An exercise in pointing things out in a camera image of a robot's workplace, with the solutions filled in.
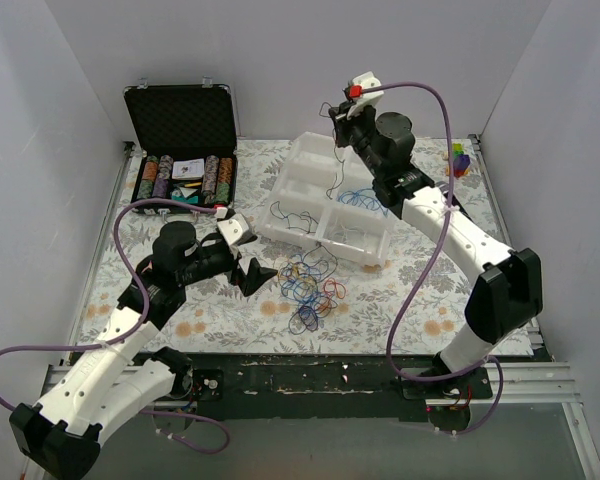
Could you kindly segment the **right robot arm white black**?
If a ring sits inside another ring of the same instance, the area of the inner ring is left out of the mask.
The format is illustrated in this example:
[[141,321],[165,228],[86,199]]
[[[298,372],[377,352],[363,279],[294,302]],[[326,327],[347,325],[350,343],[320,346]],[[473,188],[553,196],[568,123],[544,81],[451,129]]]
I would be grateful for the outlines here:
[[480,229],[412,162],[415,137],[408,117],[377,114],[348,100],[328,111],[335,143],[350,147],[373,177],[379,202],[396,218],[434,241],[472,286],[465,324],[419,375],[396,373],[407,382],[433,384],[444,397],[455,397],[469,384],[494,348],[543,309],[542,269],[531,249],[516,250]]

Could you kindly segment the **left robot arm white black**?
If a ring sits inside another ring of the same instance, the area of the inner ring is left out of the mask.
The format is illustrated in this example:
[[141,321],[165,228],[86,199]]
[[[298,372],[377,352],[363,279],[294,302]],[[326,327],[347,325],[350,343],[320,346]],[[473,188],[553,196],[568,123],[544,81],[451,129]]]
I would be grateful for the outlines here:
[[256,240],[244,216],[220,220],[203,239],[184,221],[165,224],[152,253],[135,269],[136,279],[118,299],[94,348],[34,405],[9,417],[19,449],[57,479],[81,479],[106,440],[149,403],[191,395],[194,367],[187,355],[163,347],[126,380],[134,357],[153,340],[186,301],[186,288],[226,276],[244,296],[276,276],[251,259],[240,265],[240,246]]

